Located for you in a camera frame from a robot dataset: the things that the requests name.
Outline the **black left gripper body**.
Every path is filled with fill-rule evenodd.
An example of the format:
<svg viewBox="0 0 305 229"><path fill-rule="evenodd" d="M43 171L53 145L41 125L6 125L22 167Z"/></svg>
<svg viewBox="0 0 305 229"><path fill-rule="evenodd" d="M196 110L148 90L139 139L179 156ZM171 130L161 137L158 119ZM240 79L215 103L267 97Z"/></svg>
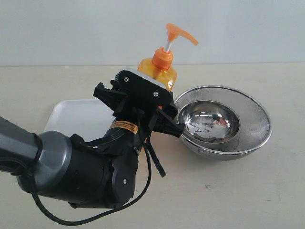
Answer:
<svg viewBox="0 0 305 229"><path fill-rule="evenodd" d="M155 131L175 137L181 136L184 125L174 121L178 109L173 99L168 105L154 106L130 97L117 81L112 80L111 84L112 89L107 89L103 83L99 83L93 96L113 110L113 116L123 121L139 118L139 128L146 134Z"/></svg>

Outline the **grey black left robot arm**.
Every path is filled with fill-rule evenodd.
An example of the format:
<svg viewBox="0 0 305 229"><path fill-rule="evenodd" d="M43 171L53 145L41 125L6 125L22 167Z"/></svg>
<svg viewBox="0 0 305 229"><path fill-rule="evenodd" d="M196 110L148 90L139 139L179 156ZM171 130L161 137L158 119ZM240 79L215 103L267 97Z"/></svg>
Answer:
<svg viewBox="0 0 305 229"><path fill-rule="evenodd" d="M138 156L152 132L180 136L173 94L142 81L100 83L93 95L114 121L101 138L85 141L57 131L30 133L0 121L0 169L17 177L34 196L68 202L73 208L120 208L134 195Z"/></svg>

